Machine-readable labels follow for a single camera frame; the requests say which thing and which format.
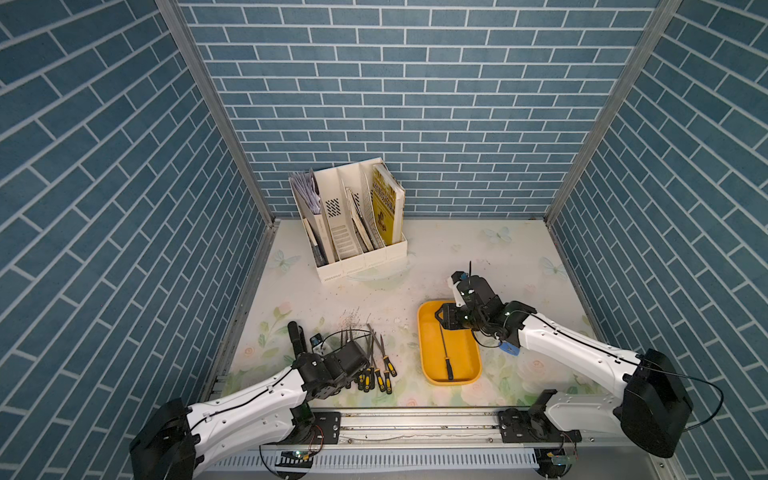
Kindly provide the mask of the yellow plastic tray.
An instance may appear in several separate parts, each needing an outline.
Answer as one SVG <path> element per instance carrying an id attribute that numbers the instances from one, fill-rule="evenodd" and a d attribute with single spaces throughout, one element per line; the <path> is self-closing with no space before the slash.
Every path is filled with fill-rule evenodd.
<path id="1" fill-rule="evenodd" d="M 454 372 L 454 381 L 449 382 L 447 379 L 438 321 L 434 317 L 443 303 L 443 300 L 427 301 L 418 309 L 418 343 L 423 374 L 434 386 L 474 383 L 482 374 L 482 360 L 479 346 L 470 330 L 444 330 Z"/>

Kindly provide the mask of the file tool yellow black handle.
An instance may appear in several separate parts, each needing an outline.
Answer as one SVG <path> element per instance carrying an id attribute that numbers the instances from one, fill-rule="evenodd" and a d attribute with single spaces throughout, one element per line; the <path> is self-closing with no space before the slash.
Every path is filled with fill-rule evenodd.
<path id="1" fill-rule="evenodd" d="M 446 339 L 445 339 L 444 328 L 443 328 L 442 324 L 440 324 L 439 322 L 438 322 L 438 328 L 439 328 L 441 344 L 442 344 L 443 353 L 444 353 L 444 362 L 445 362 L 445 367 L 446 367 L 447 379 L 448 379 L 449 382 L 453 382 L 454 381 L 454 372 L 453 372 L 451 359 L 450 359 L 450 356 L 449 356 L 449 353 L 448 353 L 448 349 L 447 349 L 447 342 L 446 342 Z"/>

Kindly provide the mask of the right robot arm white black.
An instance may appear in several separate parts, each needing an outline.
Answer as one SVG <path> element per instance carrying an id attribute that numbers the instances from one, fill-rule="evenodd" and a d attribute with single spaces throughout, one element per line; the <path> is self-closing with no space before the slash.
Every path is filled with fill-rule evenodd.
<path id="1" fill-rule="evenodd" d="M 678 373 L 663 353 L 620 349 L 572 329 L 519 301 L 503 302 L 488 282 L 456 271 L 447 280 L 453 301 L 435 315 L 449 331 L 467 330 L 495 340 L 509 354 L 541 354 L 600 385 L 605 396 L 582 400 L 551 389 L 532 411 L 560 431 L 621 433 L 660 458 L 674 455 L 693 411 Z"/>

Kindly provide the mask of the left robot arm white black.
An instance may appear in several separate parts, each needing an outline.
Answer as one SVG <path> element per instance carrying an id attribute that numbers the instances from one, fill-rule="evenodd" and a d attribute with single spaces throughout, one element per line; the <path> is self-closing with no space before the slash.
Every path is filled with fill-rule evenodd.
<path id="1" fill-rule="evenodd" d="M 302 327 L 288 324 L 295 359 L 266 380 L 219 399 L 162 405 L 129 446 L 136 479 L 193 479 L 233 454 L 271 444 L 305 445 L 294 457 L 303 466 L 330 442 L 331 416 L 316 416 L 313 400 L 350 386 L 370 365 L 354 338 L 327 353 L 306 343 Z"/>

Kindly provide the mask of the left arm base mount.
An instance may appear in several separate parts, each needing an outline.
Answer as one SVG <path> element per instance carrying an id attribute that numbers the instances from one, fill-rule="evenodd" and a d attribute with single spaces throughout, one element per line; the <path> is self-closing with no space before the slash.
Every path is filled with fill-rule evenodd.
<path id="1" fill-rule="evenodd" d="M 334 410 L 291 410 L 289 430 L 281 440 L 268 442 L 268 445 L 336 445 L 339 441 L 342 415 Z"/>

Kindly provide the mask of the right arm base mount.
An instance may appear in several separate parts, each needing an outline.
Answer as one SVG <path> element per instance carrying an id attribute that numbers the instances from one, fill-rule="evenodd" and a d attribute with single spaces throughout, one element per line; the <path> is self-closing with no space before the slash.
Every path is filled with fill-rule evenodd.
<path id="1" fill-rule="evenodd" d="M 531 415 L 528 410 L 508 408 L 497 414 L 504 443 L 580 443 L 579 430 L 561 431 L 543 414 Z"/>

